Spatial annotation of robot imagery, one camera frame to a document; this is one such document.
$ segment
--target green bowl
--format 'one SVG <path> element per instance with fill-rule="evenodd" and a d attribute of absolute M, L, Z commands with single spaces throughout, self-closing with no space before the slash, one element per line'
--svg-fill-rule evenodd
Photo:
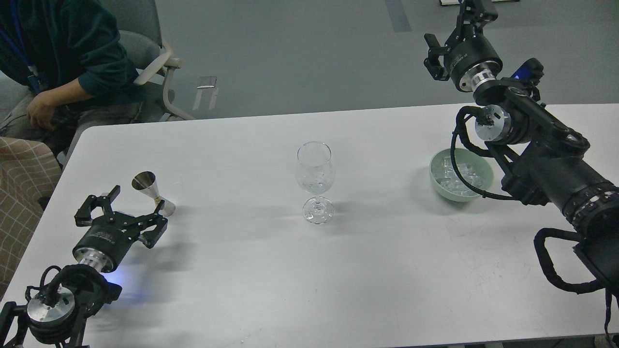
<path fill-rule="evenodd" d="M 455 149 L 454 154 L 458 165 L 465 163 L 468 164 L 483 180 L 483 183 L 479 187 L 480 189 L 487 190 L 490 188 L 492 185 L 492 180 L 494 179 L 494 173 L 491 166 L 483 157 L 475 155 L 473 152 L 466 149 Z M 440 171 L 442 169 L 444 157 L 449 157 L 449 149 L 439 151 L 430 161 L 430 180 L 432 181 L 432 187 L 434 187 L 436 192 L 438 192 L 441 196 L 455 202 L 469 202 L 480 197 L 477 193 L 461 194 L 449 191 L 441 186 L 439 182 L 442 177 Z"/>

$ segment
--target black cable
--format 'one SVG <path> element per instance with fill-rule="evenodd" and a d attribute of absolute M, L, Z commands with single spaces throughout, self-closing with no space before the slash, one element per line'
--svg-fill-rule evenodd
<path fill-rule="evenodd" d="M 39 282 L 39 288 L 42 288 L 45 285 L 45 278 L 47 278 L 47 273 L 49 273 L 52 269 L 57 270 L 58 272 L 60 272 L 62 269 L 58 266 L 50 266 L 47 267 L 45 269 L 45 271 L 43 271 L 43 275 L 41 276 L 41 282 Z"/>
<path fill-rule="evenodd" d="M 482 149 L 481 147 L 476 146 L 470 141 L 469 132 L 466 128 L 466 122 L 471 119 L 471 117 L 477 117 L 480 110 L 481 108 L 478 107 L 462 107 L 456 115 L 456 129 L 454 130 L 454 132 L 458 133 L 458 135 L 460 136 L 460 142 L 462 143 L 462 145 L 464 145 L 464 147 L 467 148 L 467 150 L 481 157 L 493 158 L 492 153 L 489 150 Z"/>
<path fill-rule="evenodd" d="M 549 283 L 555 287 L 568 292 L 575 292 L 577 294 L 588 294 L 604 288 L 604 285 L 597 279 L 587 283 L 570 284 L 563 281 L 563 279 L 556 273 L 555 265 L 552 263 L 550 254 L 546 249 L 546 238 L 557 238 L 560 240 L 575 241 L 582 243 L 584 237 L 576 232 L 564 231 L 557 228 L 542 228 L 537 232 L 533 239 L 533 246 L 535 247 L 535 253 L 539 260 L 540 267 L 546 279 Z"/>
<path fill-rule="evenodd" d="M 561 342 L 563 342 L 563 340 L 565 340 L 565 338 L 562 338 L 559 341 L 557 341 L 551 348 L 556 348 Z"/>
<path fill-rule="evenodd" d="M 482 189 L 478 189 L 464 179 L 464 177 L 460 173 L 460 170 L 458 170 L 458 166 L 456 163 L 456 139 L 458 135 L 461 136 L 456 126 L 456 129 L 454 130 L 453 135 L 451 137 L 451 147 L 449 148 L 449 155 L 451 156 L 451 165 L 452 167 L 454 167 L 454 172 L 456 173 L 458 179 L 460 179 L 460 181 L 464 184 L 464 186 L 468 187 L 471 191 L 482 195 L 483 198 L 488 197 L 488 198 L 497 199 L 500 201 L 516 201 L 517 199 L 512 196 L 503 196 L 502 194 L 496 194 L 496 193 L 484 191 Z"/>
<path fill-rule="evenodd" d="M 26 298 L 26 301 L 28 301 L 28 302 L 30 302 L 30 300 L 32 299 L 32 296 L 30 296 L 30 292 L 32 290 L 41 290 L 41 288 L 35 287 L 35 286 L 32 286 L 32 285 L 26 286 L 26 293 L 24 294 L 24 297 Z"/>

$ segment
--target chair armrest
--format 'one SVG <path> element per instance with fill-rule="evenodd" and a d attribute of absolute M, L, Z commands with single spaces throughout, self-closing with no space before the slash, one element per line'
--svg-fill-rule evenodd
<path fill-rule="evenodd" d="M 154 75 L 157 74 L 159 70 L 161 70 L 164 66 L 166 67 L 174 67 L 180 68 L 183 65 L 183 62 L 179 58 L 174 58 L 172 55 L 174 51 L 172 47 L 169 46 L 167 41 L 162 39 L 163 49 L 165 52 L 160 54 L 157 58 L 155 58 L 150 64 L 142 70 L 139 76 L 133 81 L 136 85 L 143 85 L 146 82 L 150 81 Z"/>

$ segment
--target dark green sweater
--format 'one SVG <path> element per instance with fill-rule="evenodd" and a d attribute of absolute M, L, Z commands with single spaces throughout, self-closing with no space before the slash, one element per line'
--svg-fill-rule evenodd
<path fill-rule="evenodd" d="M 95 98 L 80 105 L 116 105 L 144 99 L 133 63 L 118 42 L 116 19 L 97 0 L 18 0 L 28 57 L 49 77 L 50 89 L 79 79 Z M 15 41 L 10 0 L 0 0 L 0 26 Z M 0 37 L 0 70 L 28 85 L 25 63 Z"/>

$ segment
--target metal jigger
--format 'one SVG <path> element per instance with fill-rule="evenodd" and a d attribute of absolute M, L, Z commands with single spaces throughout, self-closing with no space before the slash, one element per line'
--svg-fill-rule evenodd
<path fill-rule="evenodd" d="M 131 186 L 141 193 L 144 193 L 146 196 L 154 199 L 155 205 L 159 204 L 160 201 L 163 201 L 164 203 L 163 209 L 161 210 L 161 215 L 168 217 L 174 213 L 176 205 L 159 195 L 155 175 L 152 172 L 142 172 L 136 175 L 131 181 Z"/>

